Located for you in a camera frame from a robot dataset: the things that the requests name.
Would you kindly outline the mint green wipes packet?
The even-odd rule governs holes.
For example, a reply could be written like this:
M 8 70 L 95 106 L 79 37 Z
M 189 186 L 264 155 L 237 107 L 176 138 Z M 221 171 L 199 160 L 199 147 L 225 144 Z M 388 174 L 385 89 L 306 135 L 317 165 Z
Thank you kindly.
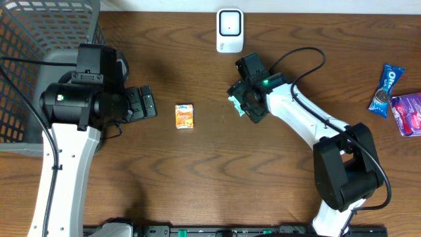
M 242 117 L 245 114 L 245 111 L 241 108 L 241 103 L 233 95 L 229 96 L 228 100 L 234 104 L 239 116 Z

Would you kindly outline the orange snack packet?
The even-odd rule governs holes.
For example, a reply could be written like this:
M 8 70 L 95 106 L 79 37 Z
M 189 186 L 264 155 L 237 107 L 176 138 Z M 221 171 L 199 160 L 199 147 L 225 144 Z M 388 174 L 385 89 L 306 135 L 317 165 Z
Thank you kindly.
M 192 104 L 175 106 L 175 118 L 177 129 L 194 128 L 194 108 Z

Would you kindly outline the blue oreo cookie pack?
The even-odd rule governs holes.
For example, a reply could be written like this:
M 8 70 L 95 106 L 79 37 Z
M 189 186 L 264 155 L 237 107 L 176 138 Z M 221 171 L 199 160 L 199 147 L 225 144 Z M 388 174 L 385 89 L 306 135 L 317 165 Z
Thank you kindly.
M 385 64 L 378 87 L 374 93 L 372 101 L 368 107 L 375 115 L 387 118 L 389 98 L 394 85 L 399 81 L 405 69 L 399 66 Z

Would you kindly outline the red purple liner packet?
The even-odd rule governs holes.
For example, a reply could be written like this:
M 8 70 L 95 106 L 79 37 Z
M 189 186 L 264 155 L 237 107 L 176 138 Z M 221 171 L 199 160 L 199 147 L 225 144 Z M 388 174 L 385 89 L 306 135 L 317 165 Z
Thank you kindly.
M 390 105 L 401 135 L 420 136 L 420 93 L 392 97 Z

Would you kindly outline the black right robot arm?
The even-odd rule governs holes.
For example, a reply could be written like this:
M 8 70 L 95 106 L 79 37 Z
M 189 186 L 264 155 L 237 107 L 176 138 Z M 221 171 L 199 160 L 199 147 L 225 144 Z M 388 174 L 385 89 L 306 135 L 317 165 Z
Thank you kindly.
M 235 62 L 241 78 L 227 91 L 240 115 L 255 124 L 271 114 L 312 149 L 314 181 L 322 203 L 312 221 L 320 236 L 350 233 L 351 219 L 382 185 L 388 185 L 370 129 L 338 120 L 307 99 L 282 73 L 269 72 L 258 54 Z

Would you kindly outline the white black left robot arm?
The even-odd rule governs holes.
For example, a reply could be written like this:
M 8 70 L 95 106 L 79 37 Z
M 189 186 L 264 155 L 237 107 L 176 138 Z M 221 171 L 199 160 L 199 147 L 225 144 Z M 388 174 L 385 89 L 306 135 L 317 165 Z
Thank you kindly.
M 83 43 L 74 70 L 41 93 L 34 115 L 43 129 L 43 165 L 29 236 L 83 236 L 93 156 L 109 125 L 157 115 L 150 86 L 125 88 L 124 54 Z

